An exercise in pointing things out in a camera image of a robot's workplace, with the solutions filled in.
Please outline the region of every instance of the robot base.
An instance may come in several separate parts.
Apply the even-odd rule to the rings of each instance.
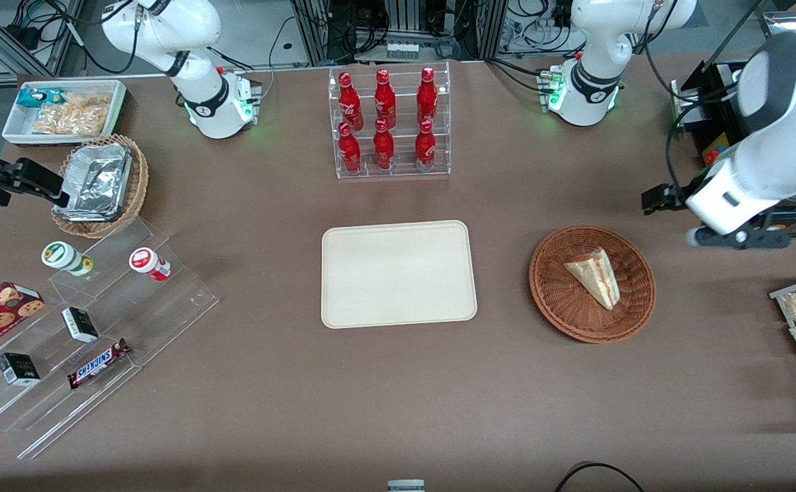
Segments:
[[[571,81],[571,70],[577,64],[570,59],[561,65],[553,65],[547,79],[538,76],[538,88],[553,91],[551,94],[540,95],[540,105],[544,112],[553,112],[564,121],[577,126],[592,126],[604,119],[604,115],[616,104],[619,87],[614,88],[609,102],[591,103],[586,100]]]
[[[248,79],[235,74],[222,74],[228,82],[228,97],[215,114],[209,118],[195,115],[188,104],[192,124],[210,138],[227,138],[241,131],[245,126],[257,124],[261,108],[261,86],[253,86]]]

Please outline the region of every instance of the bottle cap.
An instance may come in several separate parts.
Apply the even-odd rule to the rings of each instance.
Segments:
[[[352,76],[348,72],[341,72],[338,76],[338,81],[340,81],[340,87],[350,87],[352,85]]]
[[[151,248],[137,248],[130,254],[127,264],[134,271],[148,273],[154,270],[154,265],[158,262],[158,255]]]

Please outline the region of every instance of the white robotic arm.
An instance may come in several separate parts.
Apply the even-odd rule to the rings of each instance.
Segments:
[[[586,47],[581,59],[551,68],[560,77],[550,83],[555,92],[548,110],[569,124],[600,122],[613,107],[620,77],[632,56],[625,35],[679,28],[695,6],[696,0],[575,0],[571,22],[583,31]]]
[[[738,106],[750,136],[720,154],[686,200],[724,236],[796,194],[796,31],[753,55],[739,75]]]
[[[120,6],[108,5],[102,18]],[[231,137],[257,121],[251,83],[220,74],[203,51],[221,36],[219,14],[207,0],[136,0],[105,21],[103,31],[116,48],[135,53],[170,77],[191,122],[205,136]]]

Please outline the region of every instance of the coca-cola bottle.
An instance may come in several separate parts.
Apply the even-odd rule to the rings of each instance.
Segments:
[[[340,132],[340,140],[338,140],[340,158],[344,162],[346,172],[359,174],[361,172],[361,147],[358,146],[358,140],[352,135],[352,128],[348,122],[340,122],[338,131]]]
[[[395,158],[395,141],[389,133],[388,123],[383,118],[376,121],[373,147],[376,149],[376,166],[383,171],[391,170]]]
[[[422,69],[422,84],[416,93],[416,119],[422,124],[426,119],[433,120],[437,115],[437,87],[435,69],[426,66]]]
[[[435,136],[431,133],[431,120],[425,120],[419,125],[419,135],[416,136],[416,169],[420,172],[429,172],[435,166]]]
[[[395,104],[395,90],[389,83],[389,71],[376,70],[376,93],[373,94],[376,102],[376,117],[385,120],[389,129],[398,124],[398,108]]]
[[[352,125],[353,130],[361,131],[364,128],[364,118],[361,115],[361,98],[352,87],[352,76],[342,72],[338,77],[340,81],[340,112],[344,119]]]

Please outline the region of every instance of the table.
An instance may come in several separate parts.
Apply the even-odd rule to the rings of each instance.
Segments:
[[[685,77],[700,56],[660,57]],[[548,66],[548,60],[531,66]],[[453,63],[453,175],[338,182],[327,70],[279,72],[258,127],[207,140],[166,78],[127,78],[122,132],[148,157],[142,215],[223,298],[141,374],[39,458],[0,434],[0,489],[549,490],[579,461],[648,490],[796,487],[796,348],[767,293],[796,282],[785,250],[697,249],[689,212],[642,216],[666,181],[667,94],[643,59],[604,122],[575,128],[482,63]],[[7,146],[54,167],[67,149]],[[697,159],[676,146],[682,175]],[[48,204],[0,208],[0,281],[38,286],[42,245],[64,239]],[[320,238],[332,227],[459,219],[479,311],[471,321],[329,330]],[[658,303],[612,346],[576,342],[539,314],[532,250],[595,223],[647,256]],[[607,470],[586,484],[629,490]]]

